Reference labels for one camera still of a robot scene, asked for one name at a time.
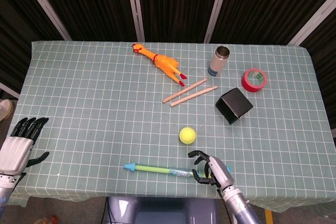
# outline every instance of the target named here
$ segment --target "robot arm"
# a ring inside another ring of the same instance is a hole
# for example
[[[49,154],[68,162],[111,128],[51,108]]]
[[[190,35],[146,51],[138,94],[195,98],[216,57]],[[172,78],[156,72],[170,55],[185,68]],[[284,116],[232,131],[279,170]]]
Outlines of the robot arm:
[[[193,169],[193,175],[197,182],[200,184],[216,185],[220,197],[239,224],[260,224],[261,222],[242,192],[233,186],[234,179],[223,162],[217,157],[208,156],[202,151],[188,153],[188,157],[194,156],[199,156],[194,165],[203,160],[206,162],[204,166],[206,178],[200,178],[197,171]],[[211,178],[209,178],[209,168],[211,170]]]
[[[24,169],[41,163],[49,155],[49,152],[44,152],[41,157],[29,160],[33,145],[48,120],[23,118],[0,150],[0,219],[15,186],[26,175]]]

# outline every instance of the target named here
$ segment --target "green tablecloth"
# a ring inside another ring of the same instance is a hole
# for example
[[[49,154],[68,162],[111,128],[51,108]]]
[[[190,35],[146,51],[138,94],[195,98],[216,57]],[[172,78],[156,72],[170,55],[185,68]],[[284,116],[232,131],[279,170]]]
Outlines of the green tablecloth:
[[[194,159],[187,153],[198,149],[232,168],[235,185],[252,204],[274,211],[319,204],[320,213],[335,206],[335,146],[304,48],[228,45],[228,64],[220,77],[211,77],[207,65],[218,45],[145,43],[147,49],[175,58],[187,84],[208,77],[196,90],[219,86],[170,108],[162,99],[181,87],[147,57],[133,53],[131,45],[33,43],[12,128],[26,116],[50,118],[31,157],[44,151],[50,156],[26,169],[29,175],[15,189],[12,204],[24,205],[29,196],[215,198],[215,187],[193,178],[122,168],[134,162],[191,169]],[[252,67],[269,78],[258,93],[245,91],[240,82]],[[235,87],[254,108],[229,125],[214,104]],[[197,132],[197,140],[188,146],[178,140],[185,126]]]

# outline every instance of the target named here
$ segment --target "black curtain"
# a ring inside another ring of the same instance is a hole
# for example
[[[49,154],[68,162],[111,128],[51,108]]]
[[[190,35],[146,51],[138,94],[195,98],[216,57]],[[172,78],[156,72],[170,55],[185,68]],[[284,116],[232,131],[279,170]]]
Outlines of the black curtain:
[[[286,45],[326,0],[224,0],[211,43]]]
[[[0,82],[20,93],[32,41],[62,37],[36,0],[0,0],[0,6]]]
[[[73,40],[137,40],[130,0],[49,1]]]
[[[215,0],[140,0],[149,42],[203,43]]]
[[[301,46],[309,51],[330,127],[336,129],[336,10],[304,40]]]

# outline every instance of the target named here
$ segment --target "black cube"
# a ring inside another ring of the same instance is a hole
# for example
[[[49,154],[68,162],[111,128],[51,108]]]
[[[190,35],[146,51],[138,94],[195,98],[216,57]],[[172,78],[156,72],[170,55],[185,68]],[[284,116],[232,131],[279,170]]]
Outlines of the black cube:
[[[229,124],[233,124],[253,108],[252,103],[238,89],[234,88],[223,94],[215,105]]]

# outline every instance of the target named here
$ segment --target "red tape roll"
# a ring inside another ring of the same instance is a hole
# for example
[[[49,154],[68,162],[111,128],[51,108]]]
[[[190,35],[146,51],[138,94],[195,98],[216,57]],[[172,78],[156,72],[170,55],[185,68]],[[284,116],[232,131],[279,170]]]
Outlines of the red tape roll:
[[[248,81],[248,76],[252,74],[254,77],[256,77],[259,81],[262,81],[260,85],[253,85]],[[262,89],[267,84],[267,75],[262,72],[260,69],[257,68],[250,68],[246,70],[242,77],[242,85],[244,89],[246,89],[249,92],[258,92],[260,89]]]

